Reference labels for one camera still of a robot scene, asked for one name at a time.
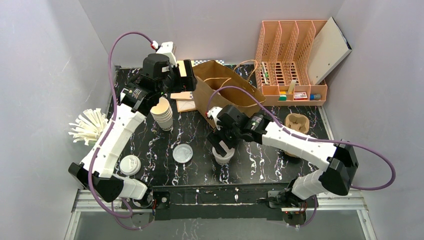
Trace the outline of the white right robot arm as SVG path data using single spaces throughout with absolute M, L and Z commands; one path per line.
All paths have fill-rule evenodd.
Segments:
M 226 155 L 227 150 L 235 148 L 238 141 L 244 140 L 278 148 L 318 168 L 294 179 L 287 188 L 289 195 L 305 200 L 324 192 L 339 196 L 349 193 L 359 165 L 351 146 L 324 142 L 279 126 L 264 110 L 249 117 L 236 107 L 227 105 L 224 108 L 213 107 L 206 115 L 215 123 L 208 140 L 221 157 Z

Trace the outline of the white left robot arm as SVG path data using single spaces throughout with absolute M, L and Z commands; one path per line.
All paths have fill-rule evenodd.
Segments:
M 143 60 L 139 75 L 119 94 L 116 109 L 100 139 L 79 164 L 72 163 L 68 168 L 80 185 L 107 203 L 116 198 L 142 200 L 150 193 L 142 181 L 115 174 L 115 165 L 131 135 L 163 95 L 196 89 L 191 61 L 183 61 L 186 75 L 182 76 L 175 51 L 172 41 L 163 42 Z

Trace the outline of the brown paper bag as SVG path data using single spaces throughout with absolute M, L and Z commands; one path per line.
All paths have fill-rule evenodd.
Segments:
M 216 126 L 215 122 L 208 119 L 206 113 L 213 107 L 233 105 L 249 117 L 260 110 L 254 100 L 233 86 L 245 90 L 261 104 L 266 101 L 261 90 L 214 60 L 194 66 L 193 73 L 197 79 L 196 89 L 192 92 L 196 109 L 212 129 Z

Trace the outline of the cardboard cup carrier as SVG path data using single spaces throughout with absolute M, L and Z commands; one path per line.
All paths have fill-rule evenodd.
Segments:
M 307 135 L 310 130 L 310 120 L 305 115 L 290 113 L 284 120 L 284 126 Z

